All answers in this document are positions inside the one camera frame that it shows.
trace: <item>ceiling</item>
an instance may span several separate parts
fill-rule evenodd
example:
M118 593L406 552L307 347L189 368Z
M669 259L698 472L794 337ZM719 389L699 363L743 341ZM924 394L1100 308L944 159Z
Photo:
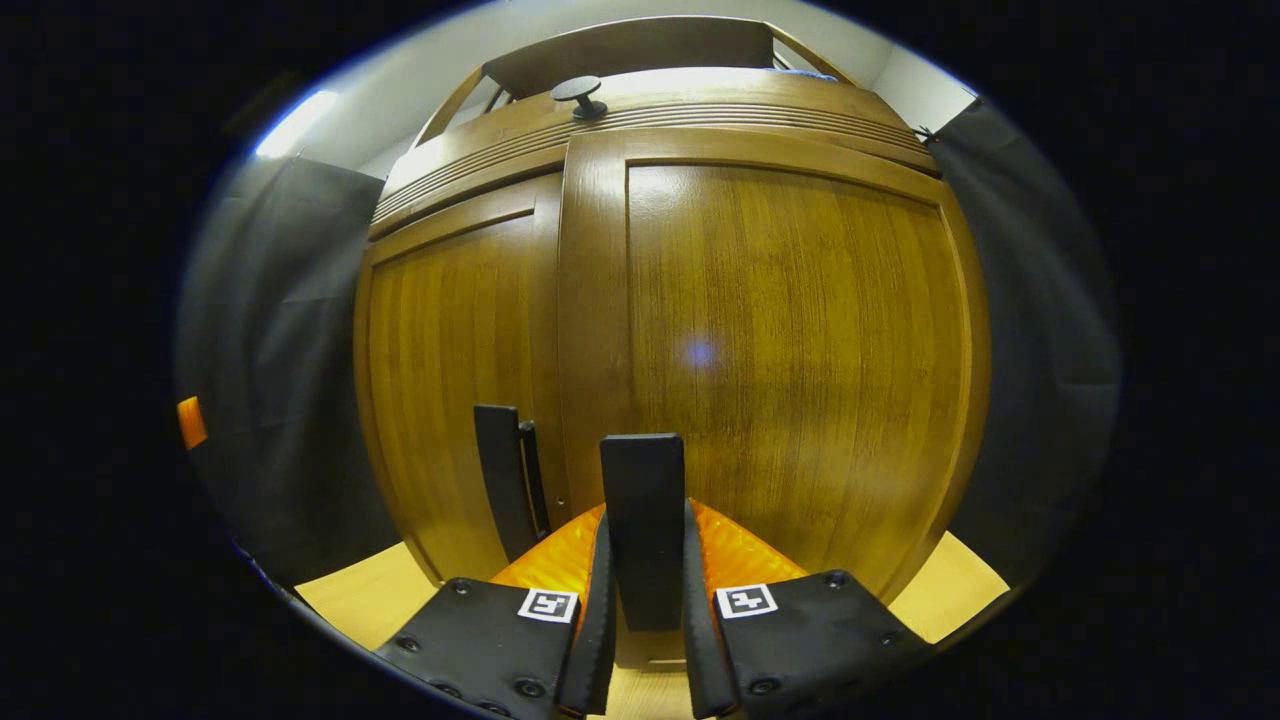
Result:
M795 0L497 0L408 28L321 81L315 90L335 91L339 101L302 137L301 154L385 177L435 108L484 61L562 32L663 14L771 22L868 88L900 51L852 20ZM479 113L488 95L474 94L460 117Z

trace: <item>cabinet door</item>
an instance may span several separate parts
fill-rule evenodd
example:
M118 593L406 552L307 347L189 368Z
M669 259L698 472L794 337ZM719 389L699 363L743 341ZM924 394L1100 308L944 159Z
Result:
M940 182L737 129L575 136L559 352L573 511L609 433L684 436L687 493L884 602L950 523L986 418L972 241Z
M474 407L538 428L552 527L567 519L556 365L561 174L494 190L370 246L356 306L366 445L401 536L436 582L507 565Z

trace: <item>door handle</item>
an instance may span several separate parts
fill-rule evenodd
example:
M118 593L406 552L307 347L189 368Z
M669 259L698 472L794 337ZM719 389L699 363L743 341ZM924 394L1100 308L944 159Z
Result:
M502 405L476 405L475 427L489 510L507 561L513 561L550 532L538 436L532 420L521 423L515 407Z

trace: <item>screw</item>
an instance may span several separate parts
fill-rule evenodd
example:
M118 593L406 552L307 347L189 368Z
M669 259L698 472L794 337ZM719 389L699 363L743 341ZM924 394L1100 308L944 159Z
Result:
M462 700L462 693L458 692L453 685L445 685L444 683L431 683L431 687L440 691L444 694L451 694L458 700Z
M525 697L543 697L547 691L534 680L516 682L516 692Z
M782 683L776 678L760 678L759 680L751 683L751 687L748 689L751 694L769 694L780 687L782 687Z
M495 715L502 715L503 717L511 717L511 712L508 712L506 707L503 707L503 706L500 706L500 705L498 705L495 702L481 702L480 707L483 707L484 710L488 710L489 712L493 712Z

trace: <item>wooden cabinet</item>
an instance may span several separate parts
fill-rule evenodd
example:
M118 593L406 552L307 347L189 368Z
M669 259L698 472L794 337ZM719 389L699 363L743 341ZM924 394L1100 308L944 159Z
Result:
M611 113L659 72L686 70L605 82ZM575 126L568 104L529 97L393 172L360 283L358 388L388 507L436 582L506 565L476 404L538 424L553 528L603 502L602 437L677 432L689 495L886 603L946 530L989 383L955 199L873 95L723 72L721 96L753 72L760 92L668 101L676 127L646 124L657 110ZM820 127L792 127L806 111ZM530 127L503 129L513 117Z

